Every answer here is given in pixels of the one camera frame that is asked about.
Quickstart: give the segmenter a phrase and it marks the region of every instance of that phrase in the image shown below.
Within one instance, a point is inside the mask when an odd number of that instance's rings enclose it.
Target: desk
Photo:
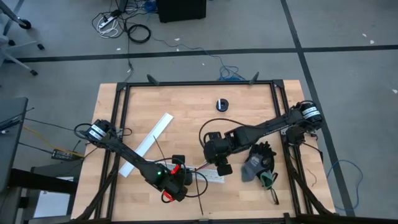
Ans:
[[[304,100],[298,80],[285,80],[284,86],[290,106]],[[116,84],[102,84],[99,87],[93,121],[110,120],[115,89]],[[122,93],[116,118],[117,126],[121,119],[123,96]],[[220,113],[215,109],[218,98],[226,98],[229,101],[227,112]],[[279,104],[280,108],[283,108],[281,100]],[[135,149],[164,113],[170,113],[174,119],[159,136],[159,144],[166,157],[172,154],[185,154],[188,166],[199,166],[204,161],[203,149],[198,142],[198,131],[205,121],[224,117],[246,124],[259,124],[275,118],[269,85],[134,86],[130,89],[126,116],[126,128],[131,128],[133,134],[124,137],[124,143]],[[236,124],[233,123],[215,121],[203,129],[203,134],[208,131],[223,133],[235,127]],[[204,216],[200,213],[197,198],[186,198],[179,203],[162,203],[160,193],[148,186],[138,170],[134,170],[128,178],[120,175],[118,177],[112,221],[280,218],[286,212],[294,216],[279,133],[260,139],[260,141],[265,140],[277,153],[275,171],[279,176],[274,188],[280,205],[274,205],[271,193],[263,189],[258,179],[248,183],[241,182],[240,167],[248,156],[248,151],[244,151],[229,157],[233,174],[225,176],[224,184],[209,183],[207,192],[201,197]],[[307,143],[317,146],[313,138],[307,138]],[[86,154],[94,148],[88,146]],[[300,149],[308,186],[319,201],[334,212],[319,153],[307,146],[301,146]],[[162,155],[154,144],[144,157],[159,159]],[[96,150],[85,159],[72,218],[79,216],[93,199],[100,182],[103,158],[104,150]],[[317,183],[313,187],[315,178],[310,172],[317,177]],[[204,183],[199,182],[199,188],[203,187]],[[297,188],[299,202],[304,212],[302,193],[298,186]],[[188,186],[188,192],[190,195],[196,194],[195,184]],[[106,213],[108,195],[104,196],[102,217]]]

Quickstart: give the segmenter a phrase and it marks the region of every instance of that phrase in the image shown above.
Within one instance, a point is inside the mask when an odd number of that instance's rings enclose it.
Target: chair leg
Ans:
[[[32,42],[29,42],[29,43],[26,43],[26,44],[20,44],[20,45],[10,46],[10,47],[7,48],[7,50],[8,50],[8,49],[18,49],[19,47],[25,47],[25,46],[32,45],[32,44],[36,44],[36,43],[37,43],[37,41],[32,41]]]
[[[18,65],[20,65],[20,66],[22,66],[22,67],[28,69],[29,71],[32,70],[32,69],[29,68],[27,65],[25,65],[24,63],[18,61],[16,58],[14,58],[13,56],[11,56],[11,55],[10,55],[9,53],[7,53],[5,50],[2,50],[2,53],[3,53],[3,55],[4,55],[7,59],[12,60],[14,63],[17,63]]]

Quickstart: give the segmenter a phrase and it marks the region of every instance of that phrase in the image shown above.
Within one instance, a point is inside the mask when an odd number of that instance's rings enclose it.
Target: black box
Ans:
[[[156,0],[156,6],[161,22],[206,17],[206,0]]]

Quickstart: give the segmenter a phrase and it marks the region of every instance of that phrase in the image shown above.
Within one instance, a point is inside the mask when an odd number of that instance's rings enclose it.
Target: chair wheel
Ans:
[[[24,26],[19,24],[19,27],[21,27],[22,29],[30,29],[32,28],[32,24],[30,24],[29,21],[27,21],[26,19],[21,19],[22,22],[24,22]]]
[[[44,50],[44,46],[43,46],[42,44],[37,44],[37,47],[38,47],[40,50]]]
[[[34,76],[38,75],[38,73],[37,73],[35,70],[31,70],[31,71],[30,71],[30,74],[32,74],[32,75],[34,75]]]

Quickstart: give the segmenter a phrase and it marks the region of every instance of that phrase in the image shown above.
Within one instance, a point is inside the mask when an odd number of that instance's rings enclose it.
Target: black metal frame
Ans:
[[[162,82],[159,83],[159,85],[155,85],[154,83],[118,83],[116,87],[116,94],[115,94],[115,100],[114,100],[114,105],[113,105],[113,111],[112,111],[112,117],[111,117],[111,123],[115,124],[116,122],[116,117],[118,114],[118,105],[119,105],[119,99],[121,96],[121,91],[124,90],[124,101],[123,101],[123,107],[122,107],[122,115],[121,115],[121,122],[120,122],[120,128],[123,129],[125,127],[125,122],[126,122],[126,115],[127,115],[127,104],[129,101],[129,94],[130,94],[130,88],[132,87],[142,87],[142,86],[197,86],[197,85],[249,85],[249,81],[236,81],[236,82],[218,82],[218,81],[208,81],[208,82]],[[274,108],[275,108],[275,114],[276,116],[280,116],[280,109],[279,109],[279,103],[278,103],[278,98],[276,94],[276,86],[279,87],[281,96],[282,96],[282,102],[284,103],[285,110],[289,108],[287,104],[287,98],[285,94],[285,89],[284,89],[284,83],[283,80],[258,80],[256,81],[253,85],[269,85],[271,89],[271,96],[272,96],[272,101],[274,103]],[[281,135],[281,141],[282,145],[284,146],[284,157],[285,159],[290,159],[289,156],[289,147],[287,147],[284,144],[284,140]],[[109,167],[109,159],[110,159],[111,153],[109,151],[105,152],[105,157],[104,157],[104,162],[103,162],[103,168],[102,168],[102,173],[101,173],[101,182],[99,186],[102,186],[104,183],[104,180],[106,179],[106,176],[108,174],[108,167]],[[295,156],[297,160],[299,160],[297,167],[299,170],[301,169],[302,171],[302,163],[299,154],[295,153]],[[119,164],[120,157],[115,156],[114,158],[114,163]],[[299,175],[303,180],[305,180],[304,172],[299,172]],[[111,219],[112,214],[113,214],[113,205],[114,205],[114,198],[115,198],[115,192],[116,192],[116,183],[117,183],[117,178],[115,178],[112,181],[111,184],[111,190],[109,194],[109,200],[108,200],[108,209],[106,212],[106,218]],[[299,198],[297,195],[297,188],[294,179],[289,175],[289,185],[290,185],[290,191],[292,194],[292,202],[294,205],[294,211],[296,216],[301,214],[301,209],[300,209],[300,204],[299,204]],[[310,211],[312,212],[312,207],[310,205],[310,202],[305,201],[305,206],[308,211],[308,207],[311,208]],[[95,218],[99,218],[101,216],[100,211],[102,209],[102,200],[99,202],[96,210],[95,210]],[[235,219],[235,220],[211,220],[212,223],[239,223],[239,222],[245,222],[245,223],[287,223],[287,217],[289,217],[289,214],[286,214],[284,218],[255,218],[255,219]],[[184,223],[198,223],[198,222],[205,222],[204,220],[183,220],[183,221],[172,221],[172,220],[167,220],[167,221],[157,221],[157,222],[150,222],[150,223],[179,223],[179,222],[184,222]],[[135,223],[135,221],[131,222],[117,222],[117,223]]]

